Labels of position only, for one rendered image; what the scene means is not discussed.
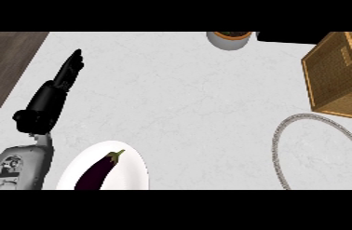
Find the dark purple eggplant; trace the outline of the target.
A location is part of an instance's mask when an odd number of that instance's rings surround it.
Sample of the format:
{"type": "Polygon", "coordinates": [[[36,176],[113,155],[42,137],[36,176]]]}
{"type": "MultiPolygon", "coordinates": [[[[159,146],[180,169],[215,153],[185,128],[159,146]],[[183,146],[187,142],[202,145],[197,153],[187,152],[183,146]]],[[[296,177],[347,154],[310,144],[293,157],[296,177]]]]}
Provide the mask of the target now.
{"type": "Polygon", "coordinates": [[[126,150],[119,152],[110,152],[101,160],[91,166],[82,175],[76,185],[76,190],[100,190],[106,181],[106,178],[116,167],[120,159],[120,155],[126,150]]]}

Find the black appliance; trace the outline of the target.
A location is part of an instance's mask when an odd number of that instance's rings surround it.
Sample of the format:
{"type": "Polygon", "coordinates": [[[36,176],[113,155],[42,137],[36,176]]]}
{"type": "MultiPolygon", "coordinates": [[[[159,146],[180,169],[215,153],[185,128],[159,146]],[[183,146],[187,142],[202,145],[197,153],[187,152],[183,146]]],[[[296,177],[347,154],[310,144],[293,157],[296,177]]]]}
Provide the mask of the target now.
{"type": "Polygon", "coordinates": [[[262,42],[317,45],[329,32],[258,32],[256,35],[262,42]]]}

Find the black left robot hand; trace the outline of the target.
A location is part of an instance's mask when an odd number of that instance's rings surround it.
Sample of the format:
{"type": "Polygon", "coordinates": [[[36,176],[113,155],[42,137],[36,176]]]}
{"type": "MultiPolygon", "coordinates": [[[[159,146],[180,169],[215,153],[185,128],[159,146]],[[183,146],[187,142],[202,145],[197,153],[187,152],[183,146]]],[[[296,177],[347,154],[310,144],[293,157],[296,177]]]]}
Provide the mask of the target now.
{"type": "Polygon", "coordinates": [[[20,110],[12,119],[20,132],[46,135],[55,127],[63,113],[67,96],[79,73],[85,67],[82,49],[70,55],[60,72],[39,88],[26,110],[20,110]]]}

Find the white oval plate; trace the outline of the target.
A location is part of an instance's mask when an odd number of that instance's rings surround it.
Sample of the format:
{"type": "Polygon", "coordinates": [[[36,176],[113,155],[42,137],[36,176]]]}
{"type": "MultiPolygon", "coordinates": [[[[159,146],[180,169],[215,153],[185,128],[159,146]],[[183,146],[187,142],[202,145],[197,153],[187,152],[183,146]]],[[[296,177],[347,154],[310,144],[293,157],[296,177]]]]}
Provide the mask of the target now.
{"type": "Polygon", "coordinates": [[[138,151],[123,142],[106,141],[94,144],[73,159],[64,171],[57,188],[73,190],[75,185],[91,166],[110,152],[125,150],[119,163],[109,173],[103,190],[147,190],[147,164],[138,151]]]}

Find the white potted plant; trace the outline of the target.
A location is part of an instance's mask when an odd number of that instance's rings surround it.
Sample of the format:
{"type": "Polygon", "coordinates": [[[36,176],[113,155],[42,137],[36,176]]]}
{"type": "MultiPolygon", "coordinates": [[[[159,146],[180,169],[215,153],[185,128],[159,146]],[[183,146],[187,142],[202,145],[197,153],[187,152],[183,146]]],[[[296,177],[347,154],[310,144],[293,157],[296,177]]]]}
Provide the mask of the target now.
{"type": "Polygon", "coordinates": [[[222,50],[242,49],[249,41],[252,32],[248,32],[243,36],[228,36],[219,32],[208,32],[206,37],[212,45],[222,50]]]}

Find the brown wicker basket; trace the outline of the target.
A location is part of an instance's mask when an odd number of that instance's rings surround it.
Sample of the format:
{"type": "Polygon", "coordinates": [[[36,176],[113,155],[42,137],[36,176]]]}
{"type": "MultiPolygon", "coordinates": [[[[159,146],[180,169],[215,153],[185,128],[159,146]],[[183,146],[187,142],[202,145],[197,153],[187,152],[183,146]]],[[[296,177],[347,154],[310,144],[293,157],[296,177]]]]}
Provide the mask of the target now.
{"type": "Polygon", "coordinates": [[[352,118],[352,32],[330,32],[302,65],[311,110],[352,118]]]}

